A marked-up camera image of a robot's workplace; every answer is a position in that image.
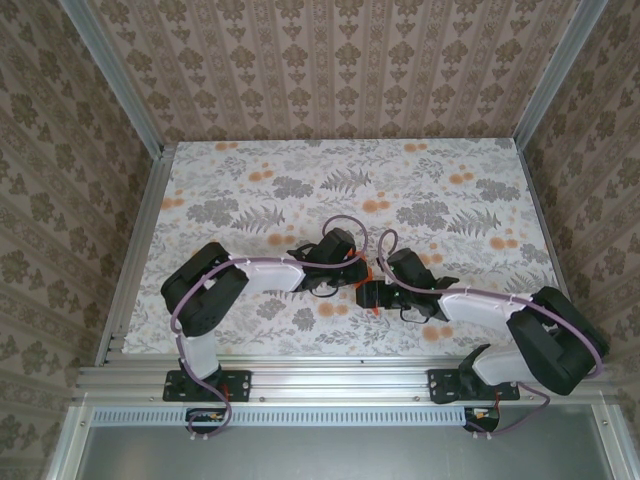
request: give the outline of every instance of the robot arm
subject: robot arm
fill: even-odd
[[[340,228],[328,232],[319,244],[308,244],[287,254],[292,259],[318,264],[338,264],[355,255],[353,237]],[[167,309],[173,313],[189,290],[218,265],[237,258],[219,243],[209,243],[169,277],[160,289]],[[335,289],[367,278],[366,262],[360,258],[338,269],[301,267],[290,263],[246,262],[220,271],[210,287],[202,286],[178,315],[186,362],[197,378],[217,383],[220,364],[215,352],[215,328],[242,293],[266,290],[313,292],[326,284]]]
[[[427,290],[443,290],[458,282],[452,277],[435,279],[420,258],[405,248],[391,255],[387,263],[403,283]],[[447,322],[465,321],[510,333],[514,343],[506,346],[482,345],[460,365],[457,374],[431,388],[432,399],[448,403],[463,396],[482,396],[487,387],[507,382],[537,381],[549,390],[568,395],[594,367],[592,354],[575,335],[538,311],[513,302],[520,297],[556,313],[578,329],[595,347],[600,357],[609,346],[595,328],[557,289],[544,287],[535,294],[513,295],[511,300],[463,293],[433,295],[410,292],[397,284],[375,281],[356,290],[356,302],[363,308],[403,311],[416,308],[422,323],[435,317]]]

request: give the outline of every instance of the gray leaf pattern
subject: gray leaf pattern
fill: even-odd
[[[375,278],[382,274],[376,241],[391,227],[399,248],[413,249],[438,277],[506,292],[556,284],[510,139],[182,143],[124,351],[175,353],[159,285],[206,243],[218,241],[239,256],[280,256],[318,242],[322,224],[336,214],[367,226]],[[343,220],[335,226],[361,245],[356,226]],[[73,238],[79,252],[89,249],[83,232]],[[36,272],[25,260],[0,256],[3,275],[33,281]],[[72,296],[60,287],[53,299],[68,309]],[[92,309],[83,313],[88,324],[97,321]],[[241,295],[216,329],[216,341],[221,354],[232,355],[464,355],[507,338],[470,323],[432,320],[423,327],[405,324],[397,311],[376,316],[360,309],[353,287],[346,287],[331,298]]]

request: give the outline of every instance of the mounting plate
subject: mounting plate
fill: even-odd
[[[230,402],[248,402],[251,394],[251,372],[249,370],[222,370],[216,388]],[[165,402],[219,402],[210,391],[196,384],[186,372],[167,372],[162,400]]]
[[[496,386],[485,385],[475,393],[463,391],[460,382],[460,371],[457,368],[427,370],[429,379],[429,395],[431,401],[439,405],[459,400],[495,401],[496,394],[500,400],[520,400],[520,390],[510,383]]]

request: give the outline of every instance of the floral tablecloth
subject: floral tablecloth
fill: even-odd
[[[127,353],[175,353],[160,286],[211,241],[240,255],[279,256],[321,239],[330,216],[388,227],[436,277],[506,292],[556,285],[511,139],[196,142],[178,146],[129,333]],[[357,226],[338,221],[362,236]],[[237,355],[439,355],[469,353],[496,332],[470,323],[404,323],[398,311],[360,309],[353,287],[242,295],[216,330]]]

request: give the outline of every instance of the patterned wallpaper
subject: patterned wallpaper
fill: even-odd
[[[640,429],[640,0],[610,0],[527,146],[576,304]]]
[[[56,1],[0,2],[0,477],[38,478],[93,362],[150,160]]]
[[[577,0],[90,0],[165,142],[509,137]]]

